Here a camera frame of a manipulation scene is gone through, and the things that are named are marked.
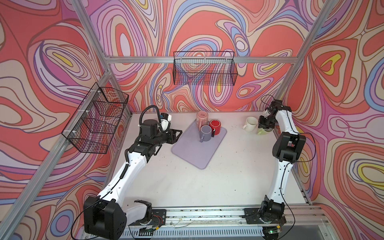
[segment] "black cable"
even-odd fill
[[[159,119],[159,123],[160,123],[160,126],[159,126],[159,127],[160,127],[160,131],[161,131],[161,132],[167,132],[168,129],[169,129],[169,125],[170,125],[170,124],[168,124],[168,127],[167,127],[166,130],[163,130],[163,128],[162,128],[162,126],[161,126],[160,110],[159,110],[159,108],[158,108],[156,105],[150,105],[150,106],[146,107],[146,108],[143,110],[143,112],[140,114],[139,125],[141,126],[141,124],[142,124],[142,119],[143,119],[144,113],[145,113],[146,111],[148,111],[150,108],[154,108],[154,109],[156,109],[156,112],[157,112],[157,118]]]
[[[291,210],[291,213],[292,213],[292,216],[293,216],[293,224],[292,224],[291,228],[290,228],[290,229],[289,229],[283,236],[281,236],[281,237],[278,238],[277,240],[280,240],[280,239],[282,239],[285,235],[287,235],[287,233],[289,233],[289,231],[293,228],[293,226],[294,226],[295,223],[296,223],[295,215],[293,214],[292,209],[289,207],[289,205],[288,205],[287,202],[285,201],[284,196],[283,196],[283,193],[281,192],[281,187],[283,186],[283,179],[284,179],[285,170],[287,169],[287,165],[286,165],[285,168],[284,168],[283,177],[282,177],[282,179],[281,179],[281,184],[280,184],[280,194],[281,194],[281,197],[283,198],[284,203],[287,205],[287,207],[289,208],[289,210]]]
[[[128,229],[129,229],[129,232],[131,233],[132,238],[133,238],[134,240],[136,240],[136,238],[133,236],[133,234],[132,234],[132,232],[131,232],[131,228],[129,227],[129,225],[128,225]]]
[[[125,149],[125,151],[124,151],[124,156],[125,156],[125,161],[126,161],[126,162],[129,162],[129,159],[128,159],[128,151],[129,151],[129,148]]]
[[[270,95],[270,94],[265,94],[265,95],[263,95],[263,96],[260,98],[260,100],[262,101],[262,103],[264,103],[264,104],[266,104],[266,105],[268,105],[268,106],[270,106],[270,105],[269,105],[268,103],[265,103],[265,102],[263,101],[263,97],[264,97],[264,96],[271,96],[271,97],[273,98],[273,100],[275,100],[275,98],[274,98],[272,95]],[[295,133],[298,133],[298,134],[309,134],[309,135],[311,135],[311,137],[312,137],[312,139],[313,139],[313,144],[314,144],[314,154],[313,154],[313,157],[312,157],[311,160],[308,160],[308,161],[294,161],[294,162],[311,162],[311,161],[316,157],[316,141],[315,141],[313,135],[312,135],[310,132],[302,132],[302,133],[299,133],[299,132],[296,132],[296,131],[293,129],[292,124],[291,124],[291,120],[289,119],[289,116],[288,116],[288,110],[287,110],[286,106],[284,106],[284,107],[285,107],[285,111],[287,112],[287,117],[288,117],[289,125],[291,126],[292,131],[295,132]]]
[[[97,200],[96,202],[94,202],[93,204],[91,204],[91,205],[89,205],[88,207],[86,207],[86,208],[84,208],[82,211],[81,211],[81,213],[79,213],[79,215],[77,215],[77,217],[76,217],[76,219],[73,221],[73,223],[72,223],[72,226],[71,226],[71,238],[73,239],[73,240],[90,240],[90,239],[94,239],[94,238],[97,238],[98,236],[96,236],[96,237],[92,237],[92,238],[87,238],[87,239],[77,239],[77,238],[74,238],[74,236],[73,236],[73,226],[74,226],[74,224],[76,223],[76,221],[77,221],[77,219],[81,216],[81,214],[86,210],[86,209],[88,209],[89,207],[92,207],[93,205],[95,205],[96,203],[98,203],[101,199],[103,199],[103,198],[105,198],[111,191],[112,191],[112,189],[119,183],[119,181],[120,181],[120,179],[117,181],[117,183],[107,192],[107,194],[106,195],[104,195],[102,198],[100,198],[99,200]]]
[[[292,131],[295,132],[295,133],[298,133],[298,134],[309,134],[309,135],[311,135],[311,137],[313,139],[313,144],[314,144],[314,154],[313,154],[313,157],[312,157],[311,160],[308,160],[308,161],[294,161],[294,162],[311,162],[316,157],[316,141],[314,140],[313,135],[310,132],[299,133],[299,132],[296,132],[295,130],[293,130],[293,127],[292,127],[292,124],[291,124],[291,120],[289,119],[289,116],[288,116],[288,110],[286,108],[285,108],[285,111],[287,112],[287,117],[288,117],[289,125],[291,126]]]
[[[275,97],[272,96],[271,94],[265,94],[265,95],[263,95],[263,96],[260,98],[260,100],[261,100],[262,103],[264,103],[265,105],[268,105],[268,107],[270,107],[271,105],[269,105],[268,103],[266,103],[266,102],[263,101],[263,97],[265,97],[265,96],[271,96],[271,97],[273,98],[273,101],[275,100]]]

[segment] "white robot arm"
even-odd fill
[[[158,121],[148,119],[142,122],[144,113],[157,110]],[[145,167],[152,155],[157,155],[164,143],[174,144],[182,134],[181,130],[170,129],[171,116],[159,113],[155,105],[147,107],[140,115],[140,132],[134,144],[125,150],[125,163],[116,175],[98,194],[88,197],[84,202],[84,230],[99,237],[117,240],[126,225],[133,222],[147,224],[151,221],[152,204],[136,200],[128,206],[123,205],[127,190],[138,173]]]
[[[273,129],[278,122],[281,134],[272,148],[276,159],[275,171],[270,190],[265,195],[257,213],[245,215],[248,222],[284,223],[285,187],[293,164],[299,159],[306,138],[297,132],[292,119],[292,110],[284,106],[281,100],[274,100],[268,107],[269,116],[260,116],[259,128]]]

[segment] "psychedelic wallpaper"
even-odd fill
[[[70,1],[0,1],[0,220],[102,74]],[[71,219],[104,182],[126,121],[106,155],[68,147],[13,239],[68,238]]]
[[[339,1],[285,95],[316,140],[300,177],[343,240],[384,239],[383,39],[383,1]]]
[[[173,56],[232,50],[236,56],[296,56],[322,0],[95,0],[86,10],[109,56]],[[258,111],[288,64],[241,64],[235,86],[175,86],[173,64],[114,64],[133,112]]]

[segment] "drying mat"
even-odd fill
[[[218,135],[208,142],[200,142],[199,130],[194,121],[172,146],[171,152],[198,169],[205,169],[226,134],[227,130],[221,127]]]

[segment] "wall-mounted basket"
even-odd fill
[[[65,127],[63,136],[79,152],[106,154],[127,106],[128,97],[128,94],[120,90],[98,87],[73,129],[65,130]]]
[[[234,86],[237,78],[234,55],[233,51],[175,51],[173,83]]]

